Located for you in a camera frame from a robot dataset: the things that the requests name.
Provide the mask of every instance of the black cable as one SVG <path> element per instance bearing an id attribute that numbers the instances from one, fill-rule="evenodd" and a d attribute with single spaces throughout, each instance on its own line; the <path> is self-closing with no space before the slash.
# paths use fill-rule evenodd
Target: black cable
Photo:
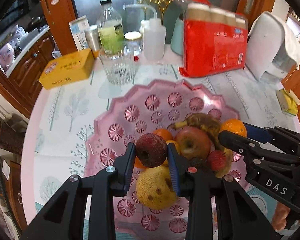
<path id="1" fill-rule="evenodd" d="M 11 217 L 11 220 L 12 220 L 12 222 L 13 222 L 16 230 L 17 230 L 17 233 L 19 234 L 19 236 L 21 236 L 22 230 L 21 230 L 20 226 L 18 225 L 17 220 L 16 220 L 16 218 L 15 218 L 13 212 L 12 212 L 12 208 L 10 206 L 9 198 L 8 198 L 8 195 L 7 195 L 6 185 L 5 185 L 5 182 L 3 180 L 3 176 L 2 176 L 1 162 L 0 162 L 0 187 L 1 187 L 2 195 L 3 195 L 4 204 L 8 209 L 8 215 Z"/>

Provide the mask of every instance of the orange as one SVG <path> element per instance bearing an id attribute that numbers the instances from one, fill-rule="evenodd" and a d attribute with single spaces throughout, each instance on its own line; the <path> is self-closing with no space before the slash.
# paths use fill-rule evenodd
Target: orange
<path id="1" fill-rule="evenodd" d="M 166 141 L 166 143 L 167 144 L 174 143 L 174 146 L 176 147 L 176 150 L 177 150 L 178 154 L 180 155 L 180 147 L 179 147 L 179 144 L 176 141 L 174 141 L 174 140 L 168 140 L 168 141 Z M 164 163 L 162 163 L 162 165 L 168 166 L 168 159 L 166 159 L 164 161 Z"/>
<path id="2" fill-rule="evenodd" d="M 145 166 L 143 166 L 143 164 L 141 163 L 141 161 L 139 160 L 139 158 L 136 156 L 136 159 L 134 161 L 134 166 L 136 168 L 140 168 L 140 169 L 146 169 Z"/>
<path id="3" fill-rule="evenodd" d="M 153 133 L 161 136 L 165 141 L 173 140 L 172 134 L 167 129 L 157 129 Z"/>
<path id="4" fill-rule="evenodd" d="M 243 137 L 247 137 L 247 129 L 244 126 L 243 122 L 238 119 L 229 119 L 225 121 L 220 127 L 220 132 L 222 132 L 223 130 L 227 130 L 235 134 L 239 134 Z"/>

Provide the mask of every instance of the black bottle cap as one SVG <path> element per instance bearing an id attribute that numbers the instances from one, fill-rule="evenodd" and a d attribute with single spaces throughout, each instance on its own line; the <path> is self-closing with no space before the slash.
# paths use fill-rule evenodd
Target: black bottle cap
<path id="1" fill-rule="evenodd" d="M 107 4 L 107 3 L 111 3 L 111 0 L 100 0 L 101 5 L 104 5 L 104 4 Z"/>

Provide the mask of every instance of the bottle label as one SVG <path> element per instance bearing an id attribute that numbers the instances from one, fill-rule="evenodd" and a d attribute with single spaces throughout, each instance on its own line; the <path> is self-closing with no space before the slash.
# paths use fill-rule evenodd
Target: bottle label
<path id="1" fill-rule="evenodd" d="M 112 27 L 99 28 L 98 31 L 101 45 L 106 53 L 116 53 L 121 49 L 124 40 L 122 23 Z"/>

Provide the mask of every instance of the pink table edge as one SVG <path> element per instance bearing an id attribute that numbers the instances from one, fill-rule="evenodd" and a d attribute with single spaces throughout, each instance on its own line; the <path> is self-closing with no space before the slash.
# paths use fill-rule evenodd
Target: pink table edge
<path id="1" fill-rule="evenodd" d="M 170 48 L 170 45 L 165 46 L 164 57 L 158 62 L 149 62 L 141 54 L 139 57 L 139 64 L 143 65 L 161 63 L 161 64 L 175 64 L 183 65 L 182 57 L 176 55 Z M 102 65 L 99 60 L 95 61 L 94 70 L 101 69 Z M 277 84 L 278 89 L 283 88 L 281 83 Z M 26 131 L 26 136 L 23 144 L 22 158 L 21 158 L 21 193 L 23 201 L 23 209 L 28 224 L 36 216 L 34 201 L 34 149 L 39 131 L 39 125 L 44 107 L 49 97 L 49 90 L 42 89 L 37 101 L 32 110 L 29 124 Z M 297 116 L 293 117 L 296 127 L 296 132 L 300 133 L 300 123 Z"/>

